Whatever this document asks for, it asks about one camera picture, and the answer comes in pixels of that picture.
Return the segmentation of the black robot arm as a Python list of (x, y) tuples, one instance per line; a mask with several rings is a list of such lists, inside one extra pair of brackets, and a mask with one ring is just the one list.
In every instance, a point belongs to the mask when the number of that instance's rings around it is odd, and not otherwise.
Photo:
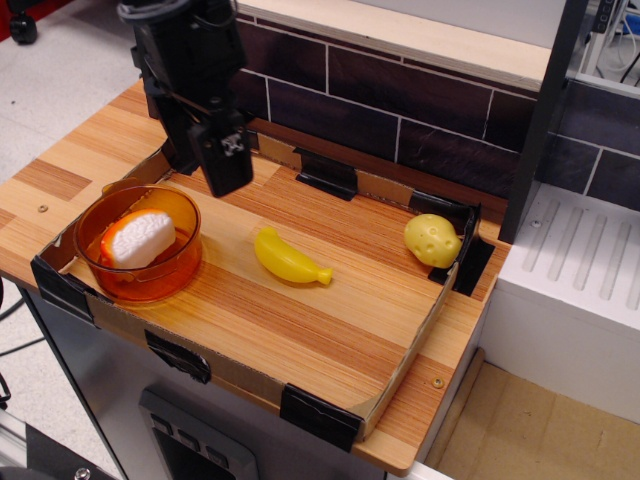
[(246, 65), (234, 1), (122, 1), (149, 114), (173, 170), (200, 169), (213, 196), (253, 179), (251, 143), (230, 84)]

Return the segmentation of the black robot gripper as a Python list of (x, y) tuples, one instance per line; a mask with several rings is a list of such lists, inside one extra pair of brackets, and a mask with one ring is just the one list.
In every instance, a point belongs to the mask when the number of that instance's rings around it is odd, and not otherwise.
[(165, 157), (184, 175), (200, 164), (214, 197), (253, 180), (245, 118), (230, 88), (246, 65), (237, 13), (236, 4), (130, 6), (130, 25), (140, 29), (156, 79), (147, 85), (147, 105), (167, 135)]

